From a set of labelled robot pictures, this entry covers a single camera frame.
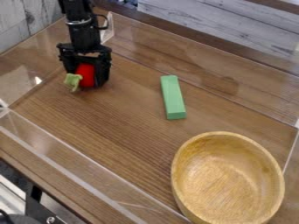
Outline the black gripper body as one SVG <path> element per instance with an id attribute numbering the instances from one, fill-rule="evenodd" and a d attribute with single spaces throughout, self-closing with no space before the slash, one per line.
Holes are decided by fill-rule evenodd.
<path id="1" fill-rule="evenodd" d="M 63 63 L 80 63 L 92 60 L 90 53 L 96 53 L 99 60 L 104 63 L 111 61 L 112 50 L 102 44 L 102 32 L 110 28 L 106 22 L 99 26 L 98 20 L 66 21 L 70 30 L 70 43 L 56 45 L 60 51 L 60 61 Z"/>

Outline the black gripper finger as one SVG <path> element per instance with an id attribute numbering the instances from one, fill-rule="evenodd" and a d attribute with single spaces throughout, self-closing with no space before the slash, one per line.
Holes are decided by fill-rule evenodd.
<path id="1" fill-rule="evenodd" d="M 111 61 L 98 58 L 95 62 L 95 87 L 100 88 L 110 78 Z"/>
<path id="2" fill-rule="evenodd" d="M 64 65 L 66 71 L 68 74 L 74 74 L 76 72 L 78 63 L 71 57 L 62 57 L 60 61 Z"/>

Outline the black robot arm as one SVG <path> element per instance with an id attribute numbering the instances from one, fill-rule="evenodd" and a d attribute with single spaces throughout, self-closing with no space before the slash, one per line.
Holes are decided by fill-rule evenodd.
<path id="1" fill-rule="evenodd" d="M 100 88 L 110 77 L 112 50 L 102 45 L 100 32 L 108 24 L 99 26 L 98 17 L 108 17 L 94 13 L 91 0 L 59 0 L 59 4 L 70 29 L 70 43 L 56 45 L 67 72 L 64 83 L 72 92 Z"/>

